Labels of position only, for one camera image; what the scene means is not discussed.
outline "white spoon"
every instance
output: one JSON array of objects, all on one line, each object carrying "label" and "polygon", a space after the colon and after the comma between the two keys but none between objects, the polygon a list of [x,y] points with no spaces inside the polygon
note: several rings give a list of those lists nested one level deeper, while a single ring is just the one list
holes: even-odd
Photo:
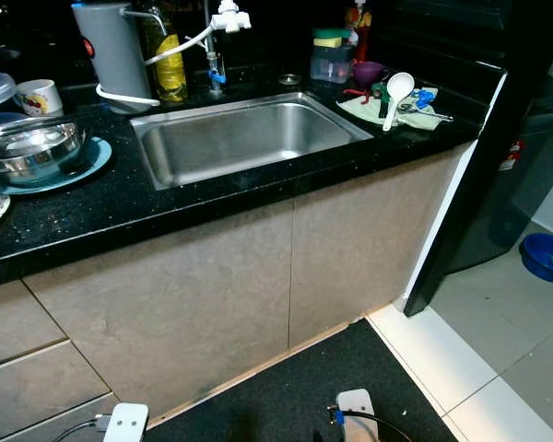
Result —
[{"label": "white spoon", "polygon": [[407,72],[398,72],[389,79],[387,92],[389,92],[390,100],[387,117],[385,117],[385,123],[383,124],[384,132],[389,132],[391,125],[394,123],[397,105],[402,99],[411,94],[412,90],[414,90],[414,77]]}]

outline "dish cloth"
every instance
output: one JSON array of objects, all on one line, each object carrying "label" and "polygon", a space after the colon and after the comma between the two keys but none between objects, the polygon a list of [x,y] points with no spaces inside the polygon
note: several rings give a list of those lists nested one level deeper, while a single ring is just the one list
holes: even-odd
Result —
[{"label": "dish cloth", "polygon": [[[423,87],[422,90],[428,90],[432,92],[435,97],[439,91],[435,87]],[[336,104],[340,108],[344,109],[346,112],[354,115],[355,117],[359,117],[362,120],[366,120],[367,122],[374,122],[375,124],[382,125],[385,122],[385,119],[379,118],[379,108],[381,107],[381,100],[370,98],[367,104],[361,104],[364,100],[364,97],[357,97],[343,103],[336,102]],[[416,101],[418,101],[418,98],[412,97],[410,95],[409,97],[403,99],[399,104],[416,104]],[[434,108],[432,108],[432,106],[430,105],[426,106],[422,110],[426,112],[434,112]],[[408,126],[412,126],[417,129],[433,131],[441,122],[442,120],[440,118],[432,117],[430,115],[424,115],[418,112],[399,113],[399,111],[397,111],[395,113],[393,126],[397,126],[399,124],[407,124]]]}]

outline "yellow sponge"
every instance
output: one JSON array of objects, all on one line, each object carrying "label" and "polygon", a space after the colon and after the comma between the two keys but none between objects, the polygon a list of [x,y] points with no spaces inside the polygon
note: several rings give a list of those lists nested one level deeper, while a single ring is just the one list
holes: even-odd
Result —
[{"label": "yellow sponge", "polygon": [[342,46],[342,37],[333,39],[313,39],[313,46],[324,46],[325,48],[339,48]]}]

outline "kitchen counter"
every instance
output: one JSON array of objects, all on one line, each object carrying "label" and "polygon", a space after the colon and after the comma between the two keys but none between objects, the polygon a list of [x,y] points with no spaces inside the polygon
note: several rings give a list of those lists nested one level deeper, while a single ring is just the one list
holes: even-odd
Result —
[{"label": "kitchen counter", "polygon": [[384,134],[380,126],[356,119],[335,105],[339,85],[311,82],[294,88],[273,83],[236,85],[218,99],[204,92],[192,94],[187,105],[164,111],[303,90],[373,138],[156,191],[129,118],[111,113],[104,105],[83,106],[76,111],[78,122],[91,126],[92,135],[111,144],[112,158],[94,175],[68,187],[12,197],[10,210],[0,220],[0,284],[440,153],[477,138],[485,113],[483,104],[441,90],[436,109],[454,115],[454,122],[443,122],[434,132],[402,126]]}]

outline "cabinet door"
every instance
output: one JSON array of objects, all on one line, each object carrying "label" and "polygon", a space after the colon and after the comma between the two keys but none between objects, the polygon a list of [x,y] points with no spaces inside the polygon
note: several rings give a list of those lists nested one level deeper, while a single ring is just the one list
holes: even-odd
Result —
[{"label": "cabinet door", "polygon": [[0,285],[0,363],[65,339],[20,281]]},{"label": "cabinet door", "polygon": [[152,417],[287,350],[292,202],[26,278],[121,401]]},{"label": "cabinet door", "polygon": [[108,391],[69,341],[7,362],[0,366],[0,437]]},{"label": "cabinet door", "polygon": [[461,149],[297,199],[290,344],[403,294]]},{"label": "cabinet door", "polygon": [[[98,413],[111,414],[117,403],[114,395],[108,393],[12,436],[0,439],[0,442],[50,442],[68,428],[86,422]],[[100,440],[102,440],[102,434],[99,434],[95,428],[85,428],[65,438],[65,442],[96,442]]]}]

